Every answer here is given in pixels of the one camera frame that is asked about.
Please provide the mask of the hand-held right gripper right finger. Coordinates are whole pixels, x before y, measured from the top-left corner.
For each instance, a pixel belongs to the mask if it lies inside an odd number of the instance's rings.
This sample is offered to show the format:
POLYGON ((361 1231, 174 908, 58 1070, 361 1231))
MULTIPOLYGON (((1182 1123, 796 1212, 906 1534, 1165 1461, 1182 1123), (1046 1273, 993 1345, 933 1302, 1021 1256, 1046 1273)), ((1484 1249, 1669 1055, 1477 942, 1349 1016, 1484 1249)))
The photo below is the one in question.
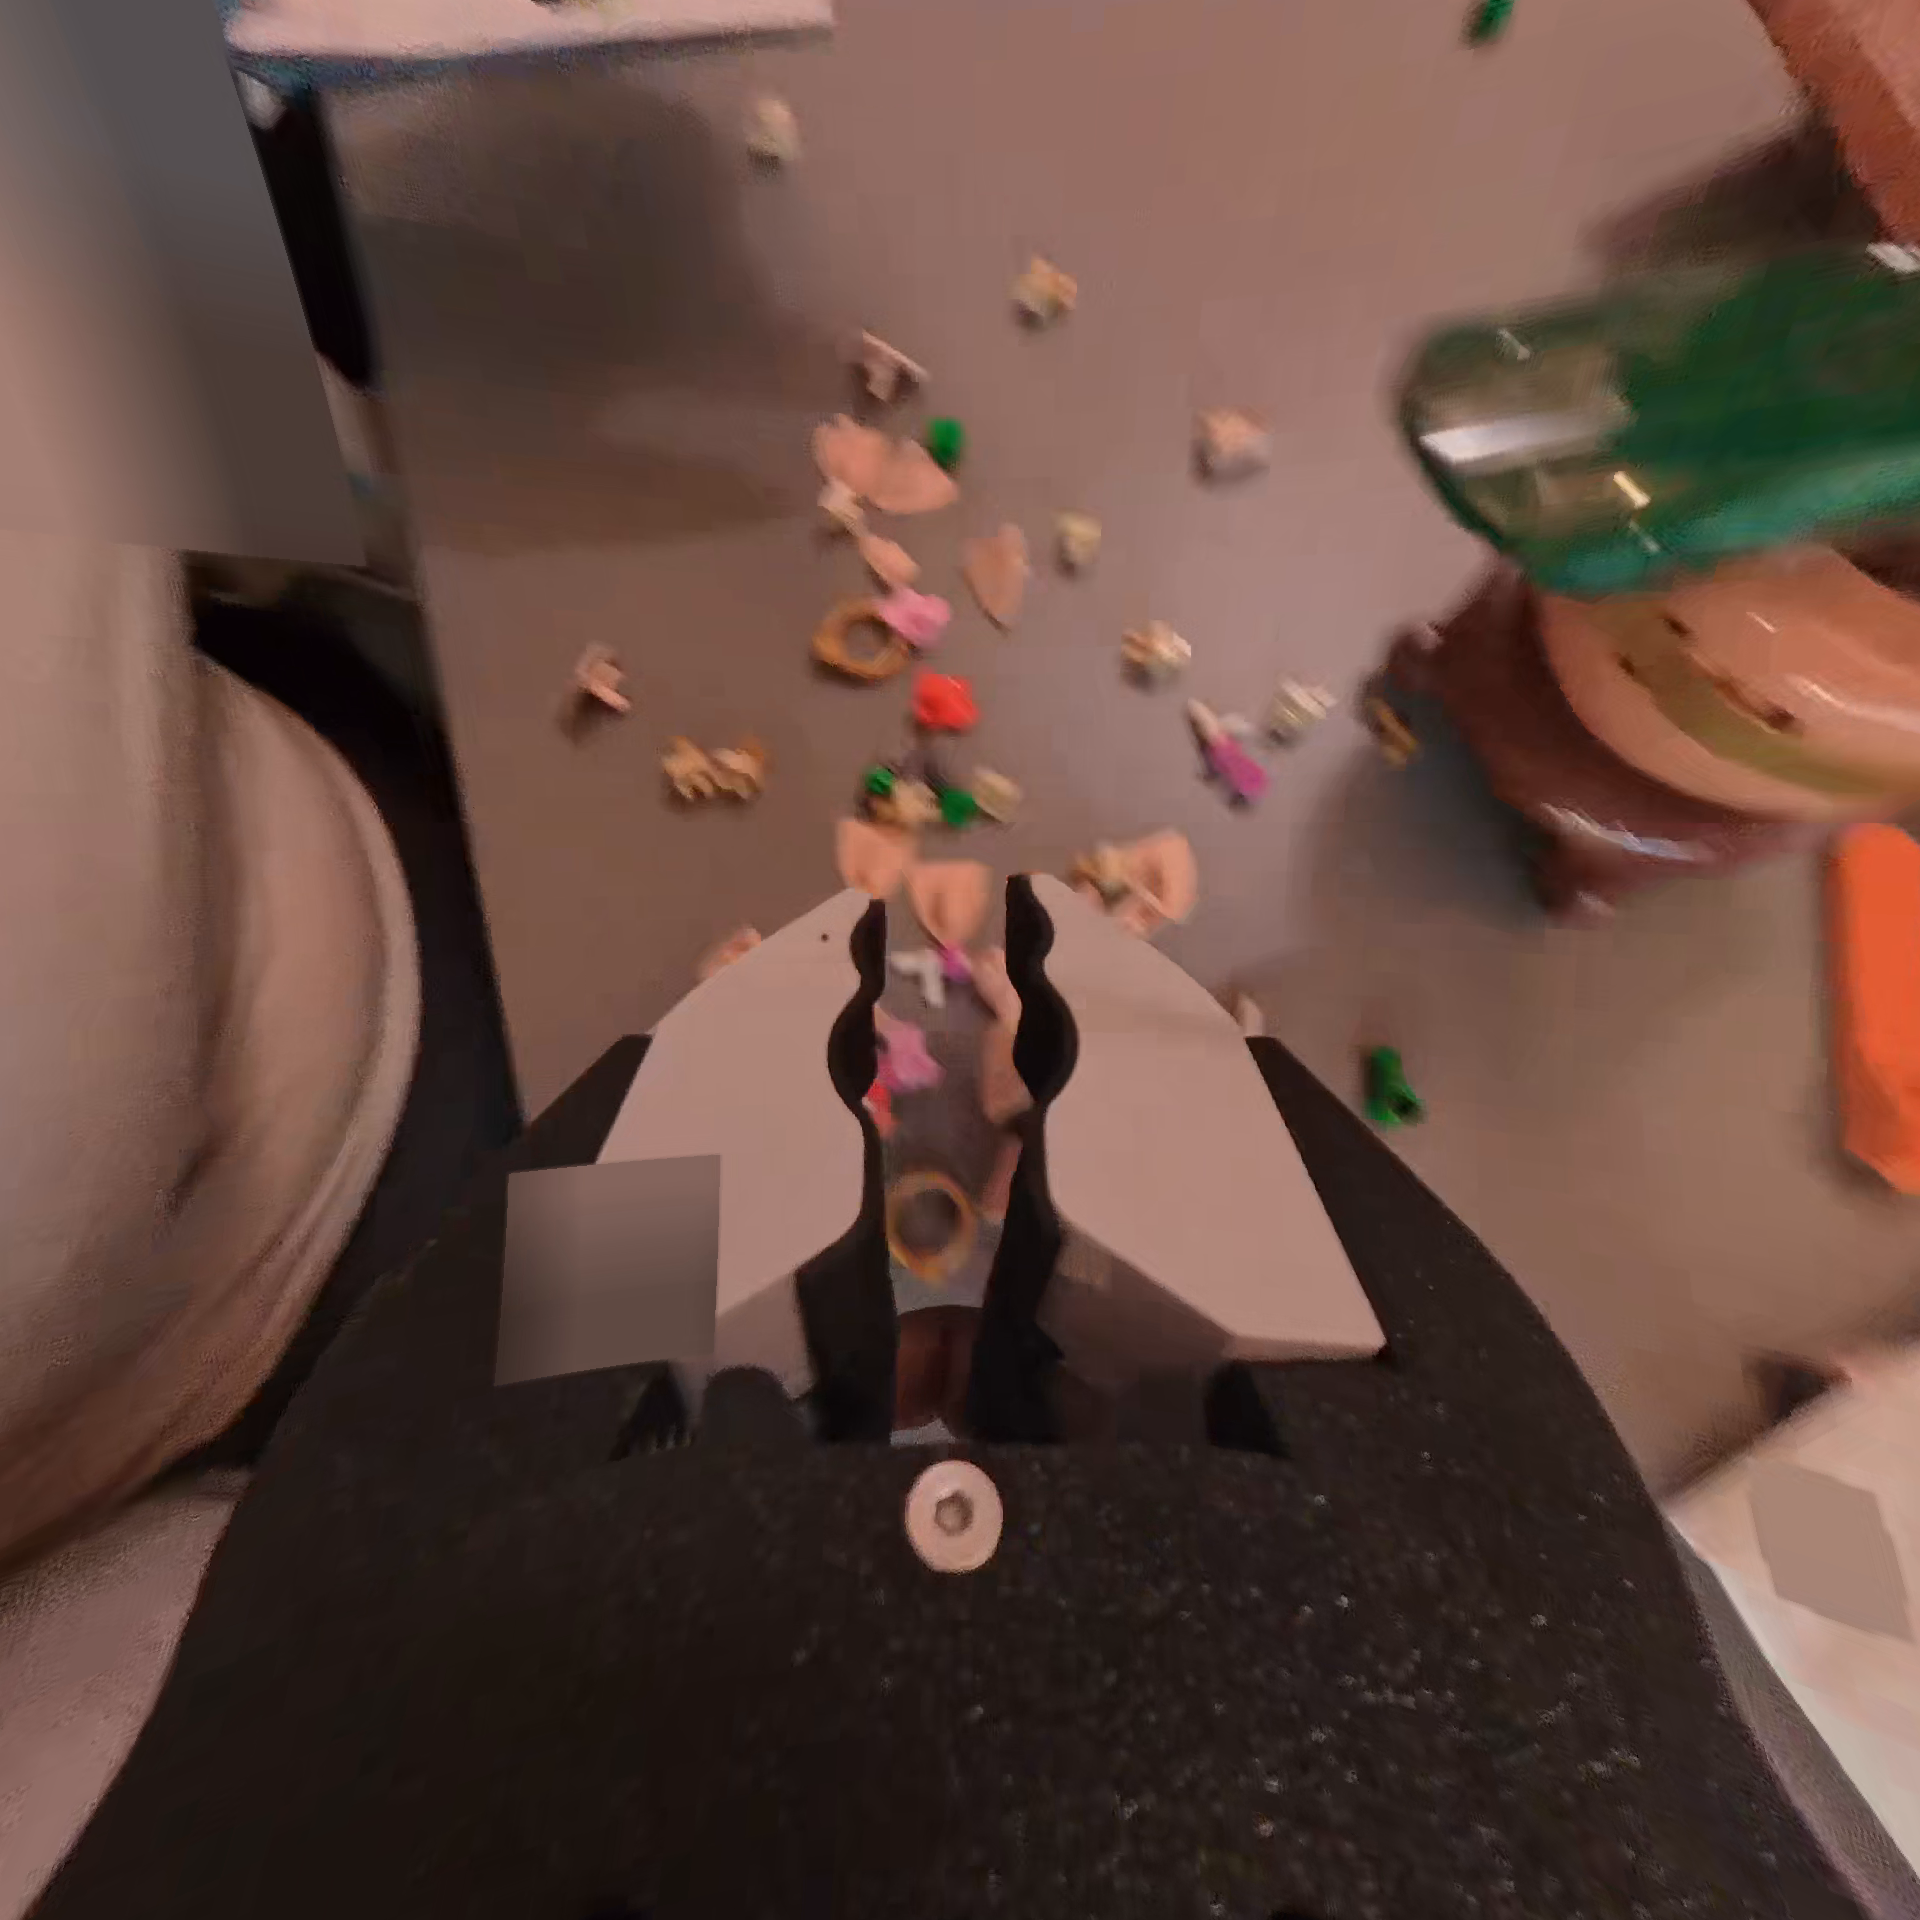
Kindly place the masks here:
POLYGON ((1231 1365, 1378 1364, 1379 1316, 1242 1023, 1052 876, 1005 882, 1026 1111, 967 1419, 1206 1415, 1231 1365))

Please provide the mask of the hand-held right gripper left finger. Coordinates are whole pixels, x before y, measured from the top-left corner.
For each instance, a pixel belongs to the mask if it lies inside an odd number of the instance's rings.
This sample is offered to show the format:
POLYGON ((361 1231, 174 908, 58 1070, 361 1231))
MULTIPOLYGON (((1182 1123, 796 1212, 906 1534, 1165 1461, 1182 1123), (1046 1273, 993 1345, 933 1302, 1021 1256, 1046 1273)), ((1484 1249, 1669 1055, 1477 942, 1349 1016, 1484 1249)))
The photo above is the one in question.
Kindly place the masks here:
POLYGON ((685 1369, 754 1365, 827 1439, 899 1422, 877 1003, 890 908, 862 894, 763 934, 650 1035, 605 1162, 719 1156, 715 1332, 685 1369))

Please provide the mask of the tan toy brick pieces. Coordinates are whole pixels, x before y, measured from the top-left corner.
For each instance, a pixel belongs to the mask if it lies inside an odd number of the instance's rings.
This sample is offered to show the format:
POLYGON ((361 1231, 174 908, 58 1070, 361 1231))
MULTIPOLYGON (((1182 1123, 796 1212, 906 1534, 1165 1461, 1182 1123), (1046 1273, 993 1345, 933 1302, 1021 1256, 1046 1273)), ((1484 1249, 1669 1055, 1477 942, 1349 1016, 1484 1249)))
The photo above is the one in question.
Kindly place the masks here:
POLYGON ((1080 837, 1188 827, 1206 985, 1268 998, 1318 1067, 1391 1043, 1436 1101, 1413 888, 1391 877, 1384 764, 1358 724, 1268 745, 1280 686, 1353 691, 1378 638, 1457 569, 1379 415, 1402 302, 1367 183, 1318 153, 1325 97, 1252 71, 893 71, 810 93, 804 159, 660 210, 637 260, 660 314, 650 378, 605 404, 624 490, 605 539, 566 539, 569 624, 611 634, 650 696, 650 747, 576 796, 569 924, 543 914, 553 1093, 643 1031, 732 924, 818 901, 833 817, 870 762, 922 762, 979 799, 922 859, 1042 864, 1080 837), (922 420, 967 426, 942 471, 922 420), (918 589, 942 642, 890 685, 810 662, 824 615, 918 589), (967 737, 911 724, 918 668, 964 674, 967 737), (1231 805, 1185 701, 1245 724, 1268 764, 1231 805))

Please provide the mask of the grey desk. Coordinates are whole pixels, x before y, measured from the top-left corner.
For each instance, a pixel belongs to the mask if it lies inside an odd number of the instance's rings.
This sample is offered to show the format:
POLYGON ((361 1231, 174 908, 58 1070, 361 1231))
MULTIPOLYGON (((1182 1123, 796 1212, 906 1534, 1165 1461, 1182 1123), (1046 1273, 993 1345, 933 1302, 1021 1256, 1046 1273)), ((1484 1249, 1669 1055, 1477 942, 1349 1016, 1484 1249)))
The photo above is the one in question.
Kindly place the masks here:
POLYGON ((1014 843, 1185 827, 1174 942, 1330 1082, 1402 1043, 1402 1147, 1552 1310, 1661 1490, 1774 1422, 1766 1364, 1889 1332, 1917 1203, 1829 1145, 1826 859, 1552 928, 1440 737, 1338 712, 1202 796, 1120 685, 1163 615, 1215 703, 1349 686, 1477 542, 1391 420, 1413 331, 1582 283, 1665 195, 1800 188, 1744 6, 834 6, 754 51, 462 64, 325 104, 366 257, 524 1106, 796 905, 877 696, 803 691, 804 432, 858 327, 967 420, 964 507, 1107 520, 976 628, 1014 843))

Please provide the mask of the dark green stem brick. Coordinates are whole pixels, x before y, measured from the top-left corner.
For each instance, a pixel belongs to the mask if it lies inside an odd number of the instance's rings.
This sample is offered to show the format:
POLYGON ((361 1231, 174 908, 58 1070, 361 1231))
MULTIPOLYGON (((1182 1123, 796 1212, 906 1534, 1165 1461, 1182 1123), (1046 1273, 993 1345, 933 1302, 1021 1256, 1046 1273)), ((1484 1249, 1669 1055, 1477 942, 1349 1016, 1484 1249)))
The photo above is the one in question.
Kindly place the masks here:
POLYGON ((922 762, 870 762, 858 781, 858 808, 893 831, 964 831, 979 817, 976 793, 922 762))

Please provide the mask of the pink and white stem brick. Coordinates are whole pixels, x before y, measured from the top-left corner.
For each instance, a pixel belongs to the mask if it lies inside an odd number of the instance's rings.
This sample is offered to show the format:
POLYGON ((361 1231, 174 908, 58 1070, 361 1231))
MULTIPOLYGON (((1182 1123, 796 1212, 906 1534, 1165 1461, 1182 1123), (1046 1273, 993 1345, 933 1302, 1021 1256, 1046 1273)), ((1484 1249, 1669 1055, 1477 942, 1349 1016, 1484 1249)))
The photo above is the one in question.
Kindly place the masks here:
POLYGON ((1194 745, 1206 773, 1231 805, 1257 805, 1268 793, 1268 764, 1250 745, 1245 724, 1212 710, 1206 701, 1185 701, 1194 745))

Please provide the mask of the pale cloth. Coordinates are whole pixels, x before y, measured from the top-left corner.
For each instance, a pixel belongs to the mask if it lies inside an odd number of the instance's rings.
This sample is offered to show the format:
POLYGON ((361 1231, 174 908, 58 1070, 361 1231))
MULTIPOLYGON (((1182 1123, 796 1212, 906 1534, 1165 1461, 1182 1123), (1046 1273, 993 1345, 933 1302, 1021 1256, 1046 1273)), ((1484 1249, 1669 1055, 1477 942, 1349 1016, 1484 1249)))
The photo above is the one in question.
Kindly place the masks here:
POLYGON ((0 554, 6 1571, 225 1431, 378 1181, 413 901, 322 731, 161 549, 0 554))

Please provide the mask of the toy brick orchid plant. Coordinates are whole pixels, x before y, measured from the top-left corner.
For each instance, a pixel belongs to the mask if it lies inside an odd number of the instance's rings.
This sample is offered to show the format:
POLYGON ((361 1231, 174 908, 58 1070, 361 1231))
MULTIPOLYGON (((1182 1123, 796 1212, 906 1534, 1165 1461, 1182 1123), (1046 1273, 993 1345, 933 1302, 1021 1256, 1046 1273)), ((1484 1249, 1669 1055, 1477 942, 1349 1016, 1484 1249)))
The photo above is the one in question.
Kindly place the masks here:
POLYGON ((1917 805, 1917 237, 1436 323, 1398 432, 1491 569, 1367 726, 1446 716, 1552 914, 1917 805))

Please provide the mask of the orange flat object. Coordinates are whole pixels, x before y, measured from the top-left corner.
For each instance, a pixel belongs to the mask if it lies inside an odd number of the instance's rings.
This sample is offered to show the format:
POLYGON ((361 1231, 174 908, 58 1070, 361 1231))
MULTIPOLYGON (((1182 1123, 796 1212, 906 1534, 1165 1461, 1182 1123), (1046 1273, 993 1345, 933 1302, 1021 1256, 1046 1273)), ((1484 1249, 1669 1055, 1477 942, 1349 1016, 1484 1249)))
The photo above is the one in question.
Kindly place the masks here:
POLYGON ((1920 1193, 1920 843, 1852 821, 1826 888, 1839 1141, 1886 1188, 1920 1193))

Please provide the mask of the white paper bag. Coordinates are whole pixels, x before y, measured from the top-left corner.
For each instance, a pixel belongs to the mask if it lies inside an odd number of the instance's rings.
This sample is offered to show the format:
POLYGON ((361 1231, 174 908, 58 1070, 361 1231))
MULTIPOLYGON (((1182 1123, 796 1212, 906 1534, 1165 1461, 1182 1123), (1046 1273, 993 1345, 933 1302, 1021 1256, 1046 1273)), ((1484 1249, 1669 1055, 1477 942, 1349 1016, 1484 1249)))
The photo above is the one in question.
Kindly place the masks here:
POLYGON ((1865 1917, 1920 1894, 1920 1353, 1815 1398, 1665 1502, 1735 1697, 1865 1917))

